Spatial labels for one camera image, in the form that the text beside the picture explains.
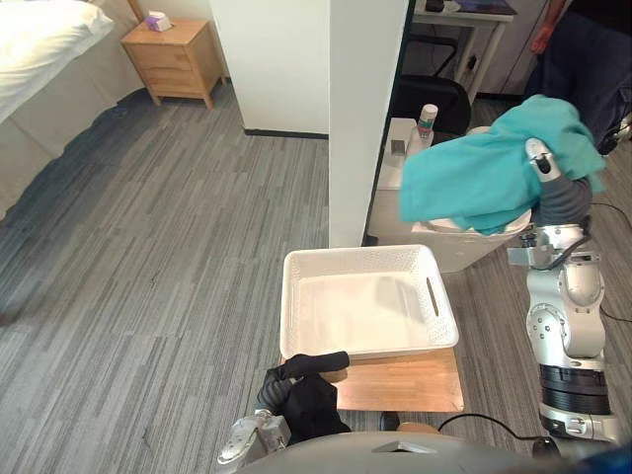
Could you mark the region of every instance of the black chair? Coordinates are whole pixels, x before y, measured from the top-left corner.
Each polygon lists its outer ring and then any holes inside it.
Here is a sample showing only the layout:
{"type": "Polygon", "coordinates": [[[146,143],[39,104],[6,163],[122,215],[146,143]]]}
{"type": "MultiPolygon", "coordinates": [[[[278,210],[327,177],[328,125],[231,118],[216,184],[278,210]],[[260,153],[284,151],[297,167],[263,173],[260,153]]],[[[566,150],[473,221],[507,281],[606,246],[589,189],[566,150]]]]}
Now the black chair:
{"type": "Polygon", "coordinates": [[[472,116],[472,109],[465,89],[450,79],[437,77],[454,58],[457,41],[452,38],[411,34],[408,44],[423,42],[452,48],[452,52],[432,76],[401,75],[395,89],[392,117],[418,120],[424,104],[435,104],[438,116],[434,130],[462,135],[472,116]]]}

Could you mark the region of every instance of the bed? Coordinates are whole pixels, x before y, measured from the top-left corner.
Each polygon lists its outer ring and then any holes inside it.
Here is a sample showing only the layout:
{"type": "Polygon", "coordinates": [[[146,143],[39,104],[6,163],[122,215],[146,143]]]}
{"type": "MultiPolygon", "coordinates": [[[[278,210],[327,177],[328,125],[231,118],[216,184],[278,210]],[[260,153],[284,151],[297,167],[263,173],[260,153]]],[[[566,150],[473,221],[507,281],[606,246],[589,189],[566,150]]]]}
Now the bed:
{"type": "Polygon", "coordinates": [[[143,87],[119,42],[136,25],[127,0],[0,0],[0,221],[67,143],[143,87]],[[28,29],[17,28],[19,5],[27,3],[41,10],[29,10],[28,29]],[[70,23],[63,38],[56,32],[68,26],[57,11],[70,23]]]}

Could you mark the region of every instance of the gray carpet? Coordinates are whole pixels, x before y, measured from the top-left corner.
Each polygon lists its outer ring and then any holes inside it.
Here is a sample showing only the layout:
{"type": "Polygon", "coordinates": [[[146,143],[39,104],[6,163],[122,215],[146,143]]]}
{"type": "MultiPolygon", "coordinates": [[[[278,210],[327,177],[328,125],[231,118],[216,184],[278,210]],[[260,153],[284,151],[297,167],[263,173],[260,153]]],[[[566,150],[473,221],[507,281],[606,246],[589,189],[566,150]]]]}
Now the gray carpet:
{"type": "MultiPolygon", "coordinates": [[[[80,135],[0,224],[0,472],[211,472],[278,358],[284,255],[326,245],[327,142],[247,137],[230,87],[155,108],[138,94],[80,135]]],[[[503,104],[482,103],[474,124],[503,104]]],[[[632,215],[630,147],[599,200],[632,215]]],[[[605,306],[632,316],[632,235],[593,210],[605,306]]],[[[503,250],[445,278],[467,411],[542,433],[524,271],[503,250]]],[[[606,320],[630,434],[630,324],[606,320]]],[[[343,413],[355,430],[376,413],[343,413]]],[[[437,425],[449,414],[403,414],[437,425]]],[[[528,452],[486,422],[445,432],[528,452]]]]}

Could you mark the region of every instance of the wooden nightstand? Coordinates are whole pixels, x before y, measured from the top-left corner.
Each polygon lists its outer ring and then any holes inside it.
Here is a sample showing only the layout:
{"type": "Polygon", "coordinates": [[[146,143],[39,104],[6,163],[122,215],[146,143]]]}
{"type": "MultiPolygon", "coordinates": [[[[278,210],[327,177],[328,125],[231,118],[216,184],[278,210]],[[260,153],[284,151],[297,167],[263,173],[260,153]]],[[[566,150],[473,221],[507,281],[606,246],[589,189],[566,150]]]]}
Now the wooden nightstand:
{"type": "Polygon", "coordinates": [[[171,20],[174,27],[152,32],[142,22],[121,40],[154,103],[161,97],[204,99],[218,79],[225,84],[208,22],[171,20]]]}

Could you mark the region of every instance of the bottle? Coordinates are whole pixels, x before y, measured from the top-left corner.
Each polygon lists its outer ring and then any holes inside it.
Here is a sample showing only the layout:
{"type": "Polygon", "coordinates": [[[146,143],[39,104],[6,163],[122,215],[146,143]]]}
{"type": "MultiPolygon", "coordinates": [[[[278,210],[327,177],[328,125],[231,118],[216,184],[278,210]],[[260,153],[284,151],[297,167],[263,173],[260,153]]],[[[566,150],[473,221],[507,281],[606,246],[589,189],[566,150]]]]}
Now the bottle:
{"type": "Polygon", "coordinates": [[[420,151],[430,148],[435,138],[433,126],[435,126],[438,107],[435,104],[425,104],[419,117],[419,122],[411,130],[411,136],[406,148],[406,158],[416,155],[420,151]]]}

